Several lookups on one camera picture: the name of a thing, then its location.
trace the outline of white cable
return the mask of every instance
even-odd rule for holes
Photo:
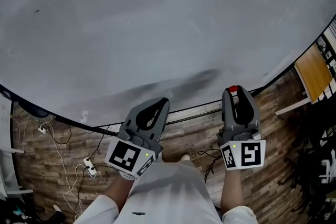
[[[18,122],[16,119],[14,119],[13,117],[12,117],[12,119],[13,119],[14,121],[17,122],[17,127],[19,128],[19,143],[20,143],[20,135],[21,135],[20,124],[19,124],[19,122]]]
[[[25,124],[25,130],[23,131],[23,151],[25,151],[26,127],[27,127],[27,123],[28,123],[29,118],[30,118],[30,114],[29,114],[28,119],[27,119],[26,124]]]
[[[25,151],[25,136],[26,136],[26,127],[27,127],[27,123],[28,123],[28,120],[30,118],[30,114],[28,116],[28,119],[26,121],[26,124],[25,124],[25,130],[24,130],[24,133],[23,133],[23,151]],[[17,142],[17,149],[19,150],[20,149],[20,126],[19,126],[19,141]]]
[[[78,198],[75,194],[73,194],[72,190],[73,190],[73,188],[74,188],[74,186],[75,186],[75,184],[77,183],[77,180],[78,180],[77,167],[78,167],[78,166],[83,166],[84,168],[86,168],[86,167],[85,167],[84,165],[82,165],[82,164],[78,164],[78,165],[76,166],[76,168],[75,168],[76,181],[75,181],[75,183],[73,184],[73,186],[70,187],[70,183],[69,183],[69,180],[68,180],[68,177],[67,177],[67,170],[65,169],[65,165],[64,165],[63,157],[62,157],[62,155],[60,154],[60,152],[59,152],[59,150],[58,150],[58,148],[57,148],[57,145],[56,145],[56,143],[55,143],[55,138],[54,138],[54,133],[55,133],[55,131],[54,131],[54,128],[53,128],[53,126],[51,125],[50,122],[45,121],[44,124],[47,124],[47,125],[49,124],[49,125],[50,125],[50,128],[51,128],[51,130],[52,130],[52,134],[51,134],[51,136],[52,136],[52,139],[53,139],[53,142],[54,142],[56,151],[57,151],[58,155],[61,157],[62,166],[63,166],[63,168],[64,168],[64,172],[65,172],[65,179],[66,179],[66,181],[67,181],[67,183],[68,183],[68,186],[69,186],[69,191],[63,193],[63,198],[64,198],[64,200],[67,202],[67,204],[68,204],[68,206],[70,207],[70,209],[71,209],[72,211],[74,211],[74,213],[76,214],[76,215],[75,215],[75,220],[76,220],[76,217],[77,217],[77,216],[80,216],[80,215],[82,214],[83,211],[82,211],[82,207],[81,207],[81,205],[80,205],[80,200],[79,200],[79,198]],[[89,172],[88,172],[88,174],[89,174],[90,177],[92,177],[92,178],[95,178],[95,177],[96,177],[96,175],[95,175],[95,176],[91,176],[91,174],[90,174]],[[70,205],[70,203],[68,202],[68,200],[65,198],[65,194],[67,194],[67,193],[71,193],[71,194],[77,199],[77,202],[78,202],[78,205],[79,205],[79,208],[80,208],[80,213],[77,213],[77,212],[75,211],[75,209],[72,208],[72,206]]]

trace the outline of foot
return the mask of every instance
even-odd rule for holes
[[[54,209],[55,209],[56,212],[63,213],[62,210],[57,205],[54,205]]]
[[[190,156],[188,154],[184,154],[181,158],[181,161],[190,161]]]
[[[157,159],[161,159],[162,160],[162,151],[159,153]]]

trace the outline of wrist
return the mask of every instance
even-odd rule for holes
[[[123,171],[119,171],[119,176],[124,179],[124,180],[129,180],[129,181],[134,181],[135,180],[135,177],[134,176],[131,176],[129,174],[126,174],[125,172]]]
[[[240,178],[241,177],[241,171],[240,169],[237,169],[237,170],[227,170],[225,172],[225,174],[229,177],[236,177],[236,178]]]

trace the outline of black chair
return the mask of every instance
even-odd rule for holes
[[[336,126],[334,108],[336,108],[336,94],[308,106],[304,120],[294,123],[301,127],[301,132],[292,146],[308,145],[310,142],[313,148],[320,147],[320,140],[325,130]]]
[[[318,148],[309,148],[305,151],[299,152],[298,163],[294,163],[290,158],[285,158],[285,162],[288,162],[293,168],[294,172],[283,181],[279,181],[279,185],[283,185],[290,179],[293,179],[291,188],[296,188],[297,185],[301,186],[301,191],[304,195],[304,201],[292,212],[300,210],[299,214],[302,214],[308,205],[309,216],[315,216],[321,210],[326,196],[329,192],[336,189],[336,180],[329,184],[322,184],[319,177],[323,173],[321,162],[324,159],[331,159],[331,151],[336,148],[336,136],[328,138],[328,141]]]

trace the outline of white shoe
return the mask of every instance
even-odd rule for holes
[[[181,158],[181,161],[190,161],[190,155],[184,154]]]
[[[63,214],[62,210],[57,205],[53,205],[53,207],[56,212],[61,212]]]
[[[162,159],[162,152],[159,153],[157,159],[155,160],[157,163],[164,163],[163,159]]]

